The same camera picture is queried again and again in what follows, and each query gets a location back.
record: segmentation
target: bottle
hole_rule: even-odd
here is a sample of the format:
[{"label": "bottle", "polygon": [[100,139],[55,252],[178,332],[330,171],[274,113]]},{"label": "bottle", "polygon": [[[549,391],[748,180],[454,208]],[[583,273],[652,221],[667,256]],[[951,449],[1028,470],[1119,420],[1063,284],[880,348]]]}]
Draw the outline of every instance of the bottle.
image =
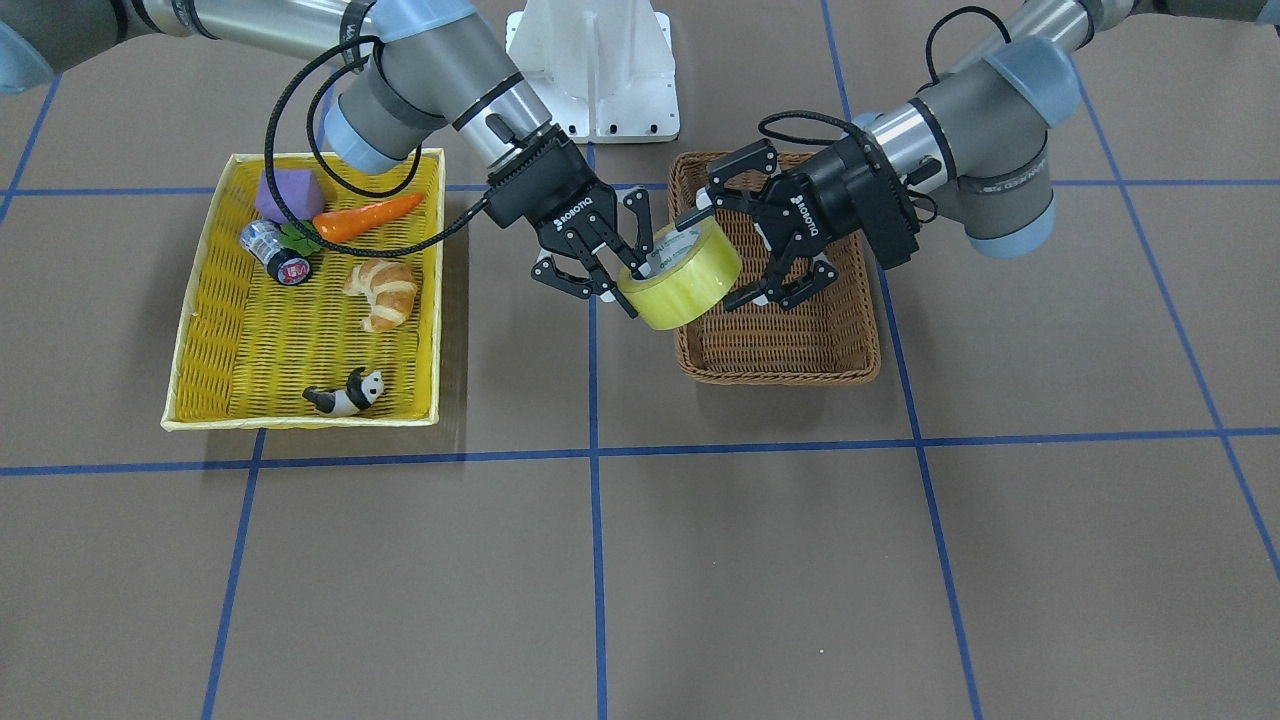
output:
[{"label": "bottle", "polygon": [[253,220],[241,231],[241,247],[248,250],[280,284],[300,284],[311,277],[311,263],[280,245],[280,225]]}]

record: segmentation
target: white plastic mount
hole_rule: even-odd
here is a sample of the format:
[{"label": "white plastic mount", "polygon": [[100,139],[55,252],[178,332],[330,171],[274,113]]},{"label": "white plastic mount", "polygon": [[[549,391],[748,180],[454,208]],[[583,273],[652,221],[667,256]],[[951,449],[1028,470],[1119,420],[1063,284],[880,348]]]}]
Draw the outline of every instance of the white plastic mount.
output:
[{"label": "white plastic mount", "polygon": [[529,0],[507,54],[575,142],[680,135],[671,18],[649,0]]}]

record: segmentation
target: yellow tape roll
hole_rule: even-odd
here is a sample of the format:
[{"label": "yellow tape roll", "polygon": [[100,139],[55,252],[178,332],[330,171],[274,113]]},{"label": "yellow tape roll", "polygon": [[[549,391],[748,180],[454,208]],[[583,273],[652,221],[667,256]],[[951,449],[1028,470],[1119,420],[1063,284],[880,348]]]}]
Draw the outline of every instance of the yellow tape roll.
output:
[{"label": "yellow tape roll", "polygon": [[653,274],[637,281],[627,270],[618,273],[618,290],[650,328],[687,325],[733,290],[742,259],[716,218],[684,232],[671,224],[654,237]]}]

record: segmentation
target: purple block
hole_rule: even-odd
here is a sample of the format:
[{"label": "purple block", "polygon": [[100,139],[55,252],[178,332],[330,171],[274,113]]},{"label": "purple block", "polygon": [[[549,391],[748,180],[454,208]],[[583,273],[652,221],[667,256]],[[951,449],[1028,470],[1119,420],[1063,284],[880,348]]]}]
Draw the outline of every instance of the purple block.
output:
[{"label": "purple block", "polygon": [[[316,182],[316,177],[311,170],[282,170],[276,168],[275,186],[279,188],[284,204],[289,206],[289,210],[300,220],[310,220],[324,213],[324,192],[320,191],[320,183]],[[288,222],[271,197],[271,190],[266,186],[265,172],[257,178],[257,199],[253,201],[253,206],[268,220],[280,224]]]}]

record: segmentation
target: orange carrot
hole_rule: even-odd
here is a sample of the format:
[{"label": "orange carrot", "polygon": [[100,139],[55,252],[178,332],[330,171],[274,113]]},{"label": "orange carrot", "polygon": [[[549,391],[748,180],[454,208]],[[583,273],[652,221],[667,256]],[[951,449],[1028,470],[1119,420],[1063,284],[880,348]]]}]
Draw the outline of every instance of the orange carrot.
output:
[{"label": "orange carrot", "polygon": [[311,224],[315,225],[320,237],[329,242],[347,242],[380,224],[408,215],[421,201],[421,192],[402,195],[364,208],[320,213],[311,218]]}]

